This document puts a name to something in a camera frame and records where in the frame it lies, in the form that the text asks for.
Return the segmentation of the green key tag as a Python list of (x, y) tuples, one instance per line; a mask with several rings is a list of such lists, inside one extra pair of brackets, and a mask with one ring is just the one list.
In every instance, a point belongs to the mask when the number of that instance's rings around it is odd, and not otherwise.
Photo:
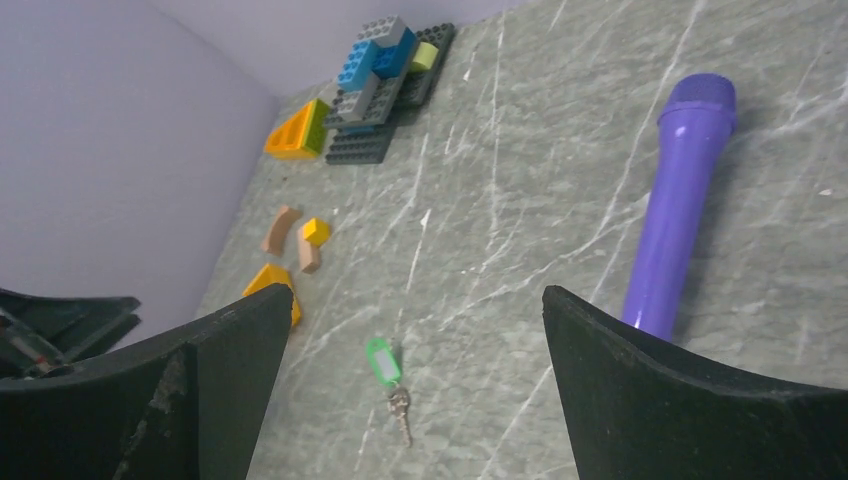
[(366, 356), (379, 384), (392, 386), (400, 382), (402, 371), (388, 341), (371, 339), (366, 345)]

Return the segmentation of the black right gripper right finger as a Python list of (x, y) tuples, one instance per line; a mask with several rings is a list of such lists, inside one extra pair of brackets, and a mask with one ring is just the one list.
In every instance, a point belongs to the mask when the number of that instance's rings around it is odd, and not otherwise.
[(583, 479), (843, 479), (847, 393), (731, 367), (556, 285), (542, 296)]

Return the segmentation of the silver key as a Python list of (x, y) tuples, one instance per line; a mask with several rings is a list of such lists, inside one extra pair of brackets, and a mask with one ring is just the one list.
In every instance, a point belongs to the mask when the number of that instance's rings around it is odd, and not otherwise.
[(411, 406), (411, 396), (409, 391), (397, 384), (388, 395), (388, 409), (396, 418), (399, 430), (407, 447), (413, 445), (413, 437), (410, 432), (408, 422), (408, 410)]

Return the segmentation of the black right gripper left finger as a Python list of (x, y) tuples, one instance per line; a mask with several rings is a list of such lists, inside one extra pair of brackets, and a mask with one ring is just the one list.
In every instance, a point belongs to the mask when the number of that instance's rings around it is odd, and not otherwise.
[(1, 377), (2, 477), (244, 478), (292, 301), (274, 284), (56, 376)]

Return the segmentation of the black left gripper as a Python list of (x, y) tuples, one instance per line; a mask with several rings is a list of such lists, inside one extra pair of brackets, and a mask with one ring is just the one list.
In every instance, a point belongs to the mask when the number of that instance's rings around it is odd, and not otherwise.
[(131, 296), (58, 298), (1, 291), (1, 377), (56, 376), (103, 354), (139, 323)]

